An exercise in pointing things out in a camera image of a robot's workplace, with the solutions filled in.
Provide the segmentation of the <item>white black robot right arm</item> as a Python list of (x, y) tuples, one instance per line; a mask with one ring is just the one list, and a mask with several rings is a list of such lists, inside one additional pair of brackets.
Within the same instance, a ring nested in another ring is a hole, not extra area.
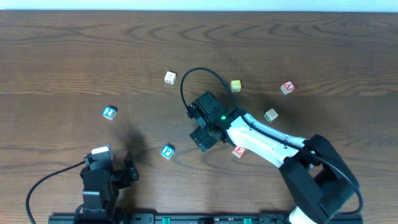
[(222, 105), (208, 109), (192, 104), (187, 116), (199, 124), (190, 136), (202, 151), (221, 141), (248, 149), (278, 168), (296, 204), (286, 223), (329, 223), (335, 217), (352, 222), (363, 211), (358, 180), (323, 136), (289, 136)]

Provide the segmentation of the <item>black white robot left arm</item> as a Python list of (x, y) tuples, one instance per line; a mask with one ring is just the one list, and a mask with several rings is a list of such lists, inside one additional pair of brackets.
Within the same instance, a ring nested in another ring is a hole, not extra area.
[(127, 223), (129, 215), (116, 206), (119, 191), (139, 179), (132, 154), (124, 158), (122, 169), (113, 168), (109, 151), (87, 154), (83, 181), (83, 204), (76, 210), (73, 223)]

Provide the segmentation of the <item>red letter A block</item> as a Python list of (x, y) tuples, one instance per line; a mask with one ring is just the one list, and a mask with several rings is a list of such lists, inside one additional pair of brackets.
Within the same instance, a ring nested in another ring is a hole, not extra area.
[(287, 95), (287, 94), (289, 94), (289, 93), (291, 93), (292, 91), (295, 90), (295, 85), (292, 82), (292, 80), (289, 80), (289, 81), (284, 82), (281, 85), (280, 89), (283, 92), (283, 94)]

